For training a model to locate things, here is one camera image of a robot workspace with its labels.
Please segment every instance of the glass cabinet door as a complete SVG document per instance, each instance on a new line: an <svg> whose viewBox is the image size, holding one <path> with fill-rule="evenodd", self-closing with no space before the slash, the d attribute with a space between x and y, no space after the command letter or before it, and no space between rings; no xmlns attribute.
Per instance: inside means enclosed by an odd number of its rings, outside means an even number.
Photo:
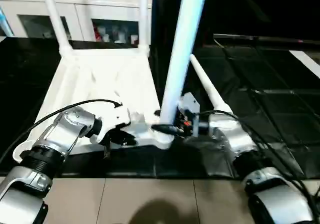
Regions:
<svg viewBox="0 0 320 224"><path fill-rule="evenodd" d="M22 26L29 38L56 39L54 28L49 16L18 15ZM65 32L69 40L71 35L65 17L61 17Z"/></svg>

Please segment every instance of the white vertical bar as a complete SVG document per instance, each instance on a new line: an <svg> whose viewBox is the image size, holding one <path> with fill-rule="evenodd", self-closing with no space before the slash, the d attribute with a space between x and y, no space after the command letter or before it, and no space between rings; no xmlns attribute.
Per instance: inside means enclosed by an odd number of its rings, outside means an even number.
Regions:
<svg viewBox="0 0 320 224"><path fill-rule="evenodd" d="M174 36L170 66L166 79L160 122L172 124L185 83L189 58L205 0L181 0L179 18Z"/></svg>
<svg viewBox="0 0 320 224"><path fill-rule="evenodd" d="M55 36L59 42L59 51L62 56L68 55L72 51L72 47L68 42L65 28L62 24L61 18L56 9L55 0L45 0L46 6L49 10L50 20L55 32Z"/></svg>
<svg viewBox="0 0 320 224"><path fill-rule="evenodd" d="M139 0L139 46L138 48L149 55L148 44L148 0Z"/></svg>

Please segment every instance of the white plastic fixture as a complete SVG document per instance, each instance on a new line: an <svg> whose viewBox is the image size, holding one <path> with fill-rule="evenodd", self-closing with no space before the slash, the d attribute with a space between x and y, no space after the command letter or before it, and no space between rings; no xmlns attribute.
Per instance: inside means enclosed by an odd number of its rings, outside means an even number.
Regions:
<svg viewBox="0 0 320 224"><path fill-rule="evenodd" d="M172 124L175 119L204 2L205 0L181 0L161 107L161 123Z"/></svg>
<svg viewBox="0 0 320 224"><path fill-rule="evenodd" d="M45 0L59 43L61 60L42 103L36 121L66 105L89 99L110 99L125 105L131 125L123 128L134 135L138 146L154 145L167 149L173 137L151 130L159 123L154 115L160 109L154 81L150 71L148 54L147 0L140 0L139 47L137 49L74 50L68 42L54 0ZM82 105L96 117L108 118L113 104L94 102ZM25 149L52 123L54 117L31 131L28 139L13 152L16 161ZM121 148L113 144L112 148ZM103 150L103 146L91 144L81 138L71 154Z"/></svg>
<svg viewBox="0 0 320 224"><path fill-rule="evenodd" d="M139 46L137 49L73 50L70 46L54 0L45 0L59 42L61 60L52 79L36 121L66 105L88 99L110 99L127 106L131 124L123 128L135 136L138 146L170 147L173 137L151 130L155 123L172 123L178 106L189 57L195 41L204 0L182 0L174 47L170 61L160 118L160 109L148 62L147 0L140 0ZM83 107L97 117L107 118L113 111L110 103L87 103ZM25 149L52 122L45 121L31 131L28 139L13 152L16 161ZM111 148L122 148L113 144ZM71 154L103 150L81 138Z"/></svg>

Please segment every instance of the robotic arm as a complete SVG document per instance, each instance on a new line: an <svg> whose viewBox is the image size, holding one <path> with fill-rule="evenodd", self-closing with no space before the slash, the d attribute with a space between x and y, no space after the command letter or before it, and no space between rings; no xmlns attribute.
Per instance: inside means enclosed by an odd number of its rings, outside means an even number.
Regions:
<svg viewBox="0 0 320 224"><path fill-rule="evenodd" d="M243 182L257 224L315 223L306 198L288 184L270 159L261 155L238 121L217 113L201 120L193 113L184 110L180 126L160 124L152 128L177 136L208 135L219 141Z"/></svg>
<svg viewBox="0 0 320 224"><path fill-rule="evenodd" d="M43 223L48 212L43 198L78 138L99 142L109 130L129 122L124 106L116 107L104 123L81 107L60 113L0 184L0 223Z"/></svg>

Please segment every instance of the white cabinet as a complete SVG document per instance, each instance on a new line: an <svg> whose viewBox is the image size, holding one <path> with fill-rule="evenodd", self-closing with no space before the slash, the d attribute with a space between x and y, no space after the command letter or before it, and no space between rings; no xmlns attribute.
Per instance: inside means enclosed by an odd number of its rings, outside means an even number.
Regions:
<svg viewBox="0 0 320 224"><path fill-rule="evenodd" d="M0 7L16 37L54 38L44 2L0 1ZM83 40L73 4L57 4L63 25L72 40Z"/></svg>
<svg viewBox="0 0 320 224"><path fill-rule="evenodd" d="M77 16L85 41L123 41L133 43L139 32L139 9L115 6L76 5ZM151 29L151 9L148 10Z"/></svg>
<svg viewBox="0 0 320 224"><path fill-rule="evenodd" d="M137 42L139 0L55 0L72 40ZM16 37L54 38L45 0L0 0ZM149 41L151 7L148 0Z"/></svg>

